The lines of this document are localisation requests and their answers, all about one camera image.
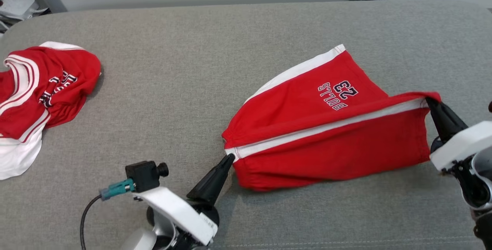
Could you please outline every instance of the gray couch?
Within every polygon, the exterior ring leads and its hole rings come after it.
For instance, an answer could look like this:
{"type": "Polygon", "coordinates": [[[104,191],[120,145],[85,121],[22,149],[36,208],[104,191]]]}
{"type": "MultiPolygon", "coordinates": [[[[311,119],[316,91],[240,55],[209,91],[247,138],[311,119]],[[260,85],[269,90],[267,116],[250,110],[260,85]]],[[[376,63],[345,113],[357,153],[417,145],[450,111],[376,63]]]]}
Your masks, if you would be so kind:
{"type": "MultiPolygon", "coordinates": [[[[221,132],[245,99],[340,43],[388,94],[439,91],[468,124],[490,119],[492,14],[466,3],[69,12],[15,25],[0,56],[49,40],[93,52],[103,74],[72,122],[44,131],[30,169],[0,181],[1,249],[79,248],[88,201],[137,161],[167,162],[161,183],[186,194],[223,157],[221,132]]],[[[427,127],[430,142],[429,117],[427,127]]],[[[130,195],[97,202],[87,247],[119,248],[148,226],[145,211],[130,195]]],[[[218,211],[218,250],[483,249],[457,182],[430,163],[269,193],[242,189],[231,174],[218,211]]]]}

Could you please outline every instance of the white trim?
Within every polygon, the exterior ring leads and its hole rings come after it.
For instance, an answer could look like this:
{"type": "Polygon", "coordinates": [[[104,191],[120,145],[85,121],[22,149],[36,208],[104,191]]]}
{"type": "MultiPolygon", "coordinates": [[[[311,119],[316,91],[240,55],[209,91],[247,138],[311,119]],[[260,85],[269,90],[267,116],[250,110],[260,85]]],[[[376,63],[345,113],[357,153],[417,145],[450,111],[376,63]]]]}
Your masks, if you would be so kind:
{"type": "Polygon", "coordinates": [[[26,143],[11,138],[0,139],[0,180],[24,173],[34,162],[42,145],[42,130],[37,130],[26,143]]]}
{"type": "Polygon", "coordinates": [[[51,41],[44,42],[39,46],[57,49],[57,50],[75,50],[75,49],[85,50],[82,47],[79,47],[78,45],[68,44],[68,43],[51,42],[51,41]]]}
{"type": "Polygon", "coordinates": [[[245,103],[247,103],[253,97],[264,93],[265,91],[268,91],[269,89],[272,89],[273,87],[278,86],[289,79],[302,75],[303,73],[307,73],[314,68],[318,68],[319,66],[328,63],[344,51],[345,47],[343,46],[343,44],[337,45],[327,53],[320,54],[312,59],[300,63],[297,66],[293,66],[292,68],[277,75],[272,80],[263,85],[258,91],[256,91],[256,93],[246,99],[245,103]]]}
{"type": "Polygon", "coordinates": [[[0,103],[0,115],[5,110],[20,106],[26,102],[39,83],[39,68],[33,60],[18,55],[9,55],[3,63],[6,66],[15,67],[18,70],[19,80],[17,81],[19,89],[16,94],[12,95],[3,103],[0,103]]]}
{"type": "Polygon", "coordinates": [[[388,115],[394,115],[394,114],[398,114],[401,112],[415,110],[418,108],[424,108],[424,107],[428,107],[427,102],[425,101],[425,98],[417,98],[417,99],[414,99],[411,101],[406,101],[404,103],[399,103],[399,104],[384,108],[382,110],[378,110],[378,111],[375,111],[372,113],[367,113],[364,115],[352,117],[352,118],[345,119],[342,121],[337,121],[337,122],[328,123],[328,124],[324,124],[321,126],[316,126],[313,128],[301,130],[301,131],[296,131],[296,132],[281,135],[281,136],[278,136],[275,138],[266,139],[266,140],[263,140],[263,141],[260,141],[257,143],[252,143],[252,144],[248,144],[248,145],[244,145],[244,146],[225,149],[225,152],[226,152],[226,154],[231,154],[231,153],[234,154],[236,156],[236,159],[234,161],[237,161],[238,159],[248,157],[249,155],[252,155],[252,154],[255,154],[255,153],[270,149],[270,148],[274,148],[276,146],[283,145],[283,144],[286,144],[289,142],[293,142],[293,141],[296,141],[296,140],[299,140],[302,138],[317,135],[317,134],[320,134],[320,133],[328,131],[328,130],[332,130],[332,129],[340,128],[342,126],[346,126],[349,124],[354,124],[354,123],[358,123],[358,122],[362,122],[362,121],[372,120],[372,119],[376,119],[376,118],[380,118],[380,117],[384,117],[384,116],[388,116],[388,115]]]}
{"type": "Polygon", "coordinates": [[[19,80],[17,79],[17,75],[19,75],[19,78],[21,78],[21,75],[17,71],[17,68],[11,66],[10,69],[12,70],[12,75],[14,78],[14,91],[12,92],[12,94],[10,96],[10,97],[12,97],[14,94],[17,94],[18,89],[19,89],[19,80]]]}
{"type": "Polygon", "coordinates": [[[30,135],[34,134],[36,131],[38,131],[40,128],[43,129],[48,120],[50,119],[50,114],[48,110],[44,110],[43,114],[37,121],[35,121],[19,138],[19,141],[21,142],[26,142],[30,138],[30,135]]]}

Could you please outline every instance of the white fabric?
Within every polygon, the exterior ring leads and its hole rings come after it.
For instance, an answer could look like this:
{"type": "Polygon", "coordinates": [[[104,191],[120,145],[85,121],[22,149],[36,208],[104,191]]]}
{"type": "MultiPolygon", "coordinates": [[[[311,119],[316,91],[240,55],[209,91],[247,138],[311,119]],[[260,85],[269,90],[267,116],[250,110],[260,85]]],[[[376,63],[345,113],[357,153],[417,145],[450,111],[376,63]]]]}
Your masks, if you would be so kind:
{"type": "Polygon", "coordinates": [[[82,47],[79,47],[78,45],[68,44],[68,43],[51,42],[51,41],[44,42],[39,46],[52,48],[52,49],[56,49],[56,50],[83,49],[82,47]]]}
{"type": "Polygon", "coordinates": [[[47,122],[42,122],[24,143],[0,138],[0,180],[19,176],[31,166],[41,150],[42,131],[47,122]]]}

